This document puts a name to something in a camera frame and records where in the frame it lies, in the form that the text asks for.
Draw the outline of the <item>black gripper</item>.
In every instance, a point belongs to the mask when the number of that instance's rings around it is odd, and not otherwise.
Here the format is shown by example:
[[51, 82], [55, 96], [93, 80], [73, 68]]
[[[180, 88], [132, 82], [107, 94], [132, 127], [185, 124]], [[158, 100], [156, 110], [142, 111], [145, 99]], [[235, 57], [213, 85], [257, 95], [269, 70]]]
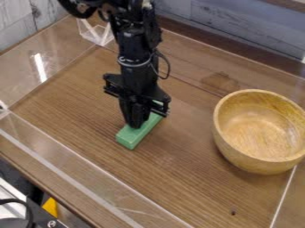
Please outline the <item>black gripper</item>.
[[122, 75], [105, 74], [103, 79], [105, 92], [118, 98], [126, 123], [132, 127], [142, 127], [150, 113], [161, 117], [169, 115], [172, 98], [157, 82], [150, 83], [148, 88], [137, 93], [125, 85]]

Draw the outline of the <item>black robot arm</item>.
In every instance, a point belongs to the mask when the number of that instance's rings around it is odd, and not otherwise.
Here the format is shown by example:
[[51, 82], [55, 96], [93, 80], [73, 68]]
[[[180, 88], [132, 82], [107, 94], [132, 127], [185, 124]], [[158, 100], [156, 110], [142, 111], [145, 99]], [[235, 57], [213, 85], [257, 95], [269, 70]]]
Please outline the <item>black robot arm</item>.
[[158, 71], [158, 63], [168, 57], [158, 50], [162, 29], [158, 25], [154, 0], [58, 0], [77, 18], [98, 14], [110, 23], [118, 43], [118, 74], [105, 74], [103, 90], [120, 100], [126, 123], [140, 128], [152, 113], [169, 114], [172, 98], [158, 86], [168, 79]]

